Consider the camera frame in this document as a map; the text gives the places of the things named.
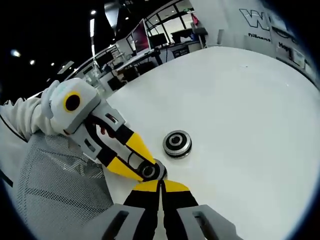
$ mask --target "black cable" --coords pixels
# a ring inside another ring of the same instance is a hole
[[[168,62],[168,46],[166,46],[165,62]]]

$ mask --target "monitor screen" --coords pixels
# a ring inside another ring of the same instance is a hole
[[[150,49],[144,20],[141,20],[139,25],[132,32],[132,38],[137,54],[143,50]]]
[[[150,36],[149,39],[150,39],[151,46],[153,48],[161,46],[161,45],[165,45],[168,43],[168,41],[166,39],[166,35],[164,33]]]

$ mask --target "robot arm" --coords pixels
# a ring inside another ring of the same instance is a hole
[[[111,172],[138,181],[162,179],[164,166],[155,161],[141,137],[125,125],[116,109],[102,99],[96,89],[80,78],[62,83],[54,82],[45,93],[42,108],[47,118],[62,126],[64,133],[73,139],[84,154],[98,158]],[[135,169],[105,145],[97,135],[94,124],[105,128],[122,145],[143,159]],[[152,175],[145,175],[151,169]]]

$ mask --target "white table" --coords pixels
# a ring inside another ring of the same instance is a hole
[[[243,239],[283,240],[308,210],[320,169],[320,94],[286,64],[211,47],[143,74],[108,102],[166,166],[168,178],[234,223]],[[191,136],[184,159],[163,151],[173,130]],[[107,171],[105,178],[116,203],[136,184]]]

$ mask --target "dark ceiling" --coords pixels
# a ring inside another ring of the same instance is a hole
[[[96,10],[94,45],[96,52],[114,43],[114,32],[104,12],[110,0],[6,1],[1,16],[4,37],[1,44],[2,98],[15,100],[42,91],[62,65],[73,61],[76,68],[92,57],[91,10]],[[116,40],[125,37],[143,18],[169,0],[120,1]],[[21,53],[13,57],[12,49]]]

